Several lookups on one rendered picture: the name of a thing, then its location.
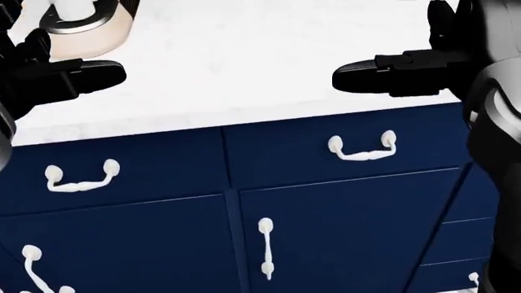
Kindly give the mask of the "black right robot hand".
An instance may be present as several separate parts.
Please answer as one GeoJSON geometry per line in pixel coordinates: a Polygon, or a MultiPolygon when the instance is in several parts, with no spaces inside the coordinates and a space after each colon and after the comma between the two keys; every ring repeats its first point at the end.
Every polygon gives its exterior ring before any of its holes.
{"type": "Polygon", "coordinates": [[[465,95],[487,61],[479,0],[459,0],[457,9],[445,0],[431,0],[427,20],[430,49],[376,55],[344,65],[333,72],[332,86],[343,92],[391,97],[432,96],[441,90],[465,95]]]}

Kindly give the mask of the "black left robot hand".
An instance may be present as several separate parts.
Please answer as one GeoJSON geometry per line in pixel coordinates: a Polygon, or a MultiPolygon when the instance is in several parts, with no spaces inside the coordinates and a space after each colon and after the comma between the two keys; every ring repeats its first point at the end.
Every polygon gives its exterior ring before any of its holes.
{"type": "Polygon", "coordinates": [[[9,111],[76,99],[121,84],[123,66],[111,60],[70,59],[50,61],[50,36],[35,28],[14,46],[0,42],[0,103],[9,111]]]}

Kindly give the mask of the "navy blue cabinet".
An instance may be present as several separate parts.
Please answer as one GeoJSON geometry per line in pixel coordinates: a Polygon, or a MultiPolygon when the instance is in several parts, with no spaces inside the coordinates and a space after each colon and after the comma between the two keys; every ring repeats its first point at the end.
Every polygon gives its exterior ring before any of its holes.
{"type": "Polygon", "coordinates": [[[466,136],[451,103],[18,146],[0,173],[0,289],[475,293],[496,194],[466,136]],[[388,158],[327,148],[387,130],[388,158]]]}

